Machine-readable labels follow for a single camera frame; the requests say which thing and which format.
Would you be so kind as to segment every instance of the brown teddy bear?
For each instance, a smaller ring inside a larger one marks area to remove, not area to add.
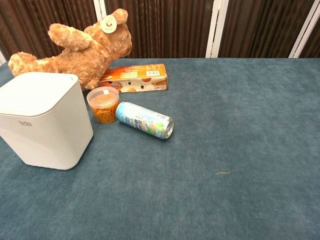
[[[92,90],[111,61],[131,52],[127,18],[127,11],[119,8],[84,31],[54,23],[48,34],[55,44],[65,48],[62,53],[37,59],[32,54],[18,52],[11,56],[9,68],[14,76],[27,72],[75,74],[82,90]]]

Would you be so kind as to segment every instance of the teddy bear tag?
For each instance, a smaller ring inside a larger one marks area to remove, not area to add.
[[[117,20],[113,15],[106,16],[101,22],[101,29],[106,34],[111,34],[117,29]]]

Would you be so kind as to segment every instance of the snack box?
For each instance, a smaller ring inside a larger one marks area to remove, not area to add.
[[[166,90],[168,77],[164,64],[122,66],[108,69],[99,87],[113,87],[119,93]]]

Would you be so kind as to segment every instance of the can label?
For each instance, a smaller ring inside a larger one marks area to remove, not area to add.
[[[169,122],[172,122],[172,119],[166,115],[130,102],[121,102],[115,116],[120,122],[161,139],[166,138],[165,132]]]

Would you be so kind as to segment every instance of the teddy bear head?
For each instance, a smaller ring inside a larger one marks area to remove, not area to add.
[[[84,30],[85,33],[104,46],[110,61],[127,56],[131,52],[132,42],[131,34],[126,24],[127,19],[128,12],[119,8],[111,16],[108,15]]]

